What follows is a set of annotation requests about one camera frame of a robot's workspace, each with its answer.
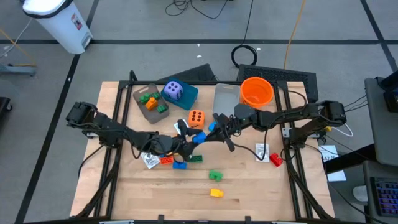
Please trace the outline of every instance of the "dice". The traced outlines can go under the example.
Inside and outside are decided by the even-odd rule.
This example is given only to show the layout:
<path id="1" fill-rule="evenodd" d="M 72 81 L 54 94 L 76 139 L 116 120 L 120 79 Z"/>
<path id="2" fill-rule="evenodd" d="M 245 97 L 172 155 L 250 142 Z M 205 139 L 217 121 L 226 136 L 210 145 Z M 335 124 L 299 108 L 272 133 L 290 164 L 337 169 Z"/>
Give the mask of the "dice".
<path id="1" fill-rule="evenodd" d="M 203 130 L 205 127 L 205 112 L 191 110 L 188 115 L 188 126 L 193 129 Z"/>
<path id="2" fill-rule="evenodd" d="M 178 84 L 175 81 L 170 81 L 168 84 L 166 84 L 166 87 L 164 88 L 164 92 L 168 97 L 170 97 L 173 100 L 179 100 L 182 96 L 182 86 Z"/>

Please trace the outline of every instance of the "white paper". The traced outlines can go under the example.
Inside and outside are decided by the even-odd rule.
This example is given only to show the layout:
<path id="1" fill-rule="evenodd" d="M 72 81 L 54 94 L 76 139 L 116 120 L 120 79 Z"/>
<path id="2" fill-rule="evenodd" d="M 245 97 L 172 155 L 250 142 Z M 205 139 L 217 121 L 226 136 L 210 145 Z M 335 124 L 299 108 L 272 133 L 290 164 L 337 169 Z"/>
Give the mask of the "white paper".
<path id="1" fill-rule="evenodd" d="M 322 147 L 319 146 L 319 150 L 322 153 L 324 162 L 338 157 L 338 155 L 336 155 L 337 154 L 336 146 L 322 146 Z M 337 172 L 328 174 L 328 180 L 330 182 L 336 182 L 336 181 L 346 181 L 347 179 L 346 179 L 346 176 L 344 174 L 344 171 L 341 170 L 341 171 L 337 171 Z"/>
<path id="2" fill-rule="evenodd" d="M 180 131 L 180 129 L 178 128 L 178 123 L 175 123 L 175 124 L 174 124 L 174 128 L 177 130 L 178 134 L 181 134 L 181 131 Z"/>
<path id="3" fill-rule="evenodd" d="M 264 144 L 256 143 L 256 154 L 260 158 L 262 158 L 263 153 L 264 153 Z M 258 162 L 269 162 L 269 146 L 268 146 L 268 144 L 266 145 L 266 155 L 264 156 L 264 159 L 263 160 L 259 160 L 256 157 L 256 161 L 258 161 Z"/>
<path id="4" fill-rule="evenodd" d="M 148 167 L 148 169 L 151 169 L 152 167 L 154 167 L 158 163 L 160 163 L 159 157 L 154 156 L 150 153 L 146 153 L 146 152 L 141 153 L 141 158 L 145 162 L 145 165 Z"/>

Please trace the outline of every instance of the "floor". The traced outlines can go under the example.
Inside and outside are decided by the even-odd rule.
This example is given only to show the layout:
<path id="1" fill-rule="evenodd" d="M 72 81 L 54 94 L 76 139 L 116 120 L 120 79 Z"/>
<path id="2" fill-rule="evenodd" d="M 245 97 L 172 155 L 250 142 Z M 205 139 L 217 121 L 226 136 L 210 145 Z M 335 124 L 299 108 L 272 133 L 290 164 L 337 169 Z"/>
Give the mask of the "floor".
<path id="1" fill-rule="evenodd" d="M 1 223 L 16 221 L 39 155 L 47 157 L 30 206 L 23 203 L 24 221 L 69 216 L 86 138 L 66 127 L 64 118 L 75 101 L 96 103 L 102 81 L 126 80 L 131 69 L 139 80 L 157 80 L 204 63 L 220 80 L 236 79 L 238 70 L 230 52 L 243 38 L 250 2 L 229 1 L 215 20 L 192 8 L 180 16 L 167 16 L 164 9 L 170 2 L 75 0 L 95 39 L 80 56 L 68 54 L 32 21 L 20 44 L 37 61 L 36 76 L 0 76 L 0 95 L 11 97 L 14 104 L 0 129 Z M 217 14 L 224 3 L 193 2 L 210 15 Z M 29 18 L 17 0 L 3 0 L 1 5 L 0 28 L 16 38 Z M 254 0 L 247 43 L 259 49 L 257 65 L 283 67 L 286 40 L 300 5 L 297 0 Z M 397 8 L 395 0 L 308 0 L 294 38 L 302 41 L 291 46 L 287 69 L 315 72 L 320 100 L 354 101 L 364 95 L 365 78 L 387 76 L 397 68 Z M 0 36 L 1 51 L 7 45 Z M 239 50 L 236 59 L 251 63 L 252 56 Z M 28 61 L 13 50 L 0 62 Z M 330 136 L 353 149 L 372 143 L 366 108 L 348 113 L 348 124 L 353 138 Z M 349 194 L 350 187 L 363 180 L 360 167 L 346 173 L 349 181 L 333 185 Z M 364 221 L 337 194 L 331 191 L 331 195 L 338 218 Z"/>

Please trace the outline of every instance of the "red lego brick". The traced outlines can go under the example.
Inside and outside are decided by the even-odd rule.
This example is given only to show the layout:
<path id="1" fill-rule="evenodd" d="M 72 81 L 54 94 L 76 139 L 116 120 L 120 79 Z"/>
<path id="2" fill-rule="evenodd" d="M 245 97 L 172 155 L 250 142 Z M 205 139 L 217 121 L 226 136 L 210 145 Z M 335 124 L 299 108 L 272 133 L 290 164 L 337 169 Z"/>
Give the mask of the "red lego brick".
<path id="1" fill-rule="evenodd" d="M 174 162 L 173 157 L 163 157 L 160 158 L 160 164 L 166 165 L 166 164 L 172 164 Z"/>
<path id="2" fill-rule="evenodd" d="M 278 154 L 276 153 L 272 153 L 269 158 L 276 167 L 279 167 L 284 162 L 281 158 L 278 158 Z"/>

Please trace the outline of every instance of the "wooden table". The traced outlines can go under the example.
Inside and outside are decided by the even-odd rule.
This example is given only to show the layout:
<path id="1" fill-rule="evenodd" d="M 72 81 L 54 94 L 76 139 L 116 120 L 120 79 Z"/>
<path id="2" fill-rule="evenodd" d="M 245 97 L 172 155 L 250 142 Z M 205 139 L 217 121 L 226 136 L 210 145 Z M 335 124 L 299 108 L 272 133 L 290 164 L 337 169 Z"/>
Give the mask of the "wooden table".
<path id="1" fill-rule="evenodd" d="M 103 82 L 97 107 L 100 112 L 112 117 L 118 82 Z M 213 121 L 212 107 L 215 86 L 196 86 L 198 98 L 192 109 L 203 110 L 206 114 L 205 129 Z M 305 95 L 302 82 L 288 82 L 290 90 Z M 142 88 L 134 86 L 133 92 Z M 122 97 L 118 121 L 120 122 L 124 98 Z M 303 99 L 290 93 L 292 107 L 303 105 Z M 156 124 L 149 124 L 135 102 L 130 103 L 127 125 L 136 131 L 159 131 L 174 136 L 173 124 L 180 118 L 187 118 L 185 111 L 171 103 L 170 116 Z M 276 111 L 275 101 L 263 108 Z M 301 126 L 308 121 L 296 122 Z M 264 133 L 247 128 L 236 144 L 255 150 L 256 143 L 262 143 Z M 282 150 L 280 128 L 276 126 L 267 135 L 270 153 Z M 307 144 L 318 147 L 316 140 Z M 89 139 L 85 156 L 98 147 L 98 139 Z M 292 197 L 285 164 L 276 168 L 271 162 L 256 162 L 254 156 L 244 149 L 230 152 L 221 142 L 206 142 L 199 145 L 193 155 L 203 155 L 203 163 L 188 163 L 187 170 L 173 170 L 171 165 L 157 165 L 149 170 L 142 159 L 135 160 L 130 144 L 125 141 L 122 149 L 118 184 L 115 193 L 112 219 L 156 220 L 159 214 L 167 220 L 244 220 L 250 215 L 253 220 L 295 220 Z M 105 150 L 90 159 L 82 168 L 78 181 L 71 215 L 76 215 L 88 203 L 98 188 L 103 167 Z M 308 188 L 319 204 L 334 216 L 319 152 L 310 147 L 302 149 L 303 166 Z M 221 182 L 208 178 L 209 170 L 224 174 Z M 223 198 L 210 197 L 210 189 L 224 191 Z M 297 188 L 302 217 L 305 216 L 303 197 Z M 105 213 L 108 193 L 104 194 L 101 214 Z"/>

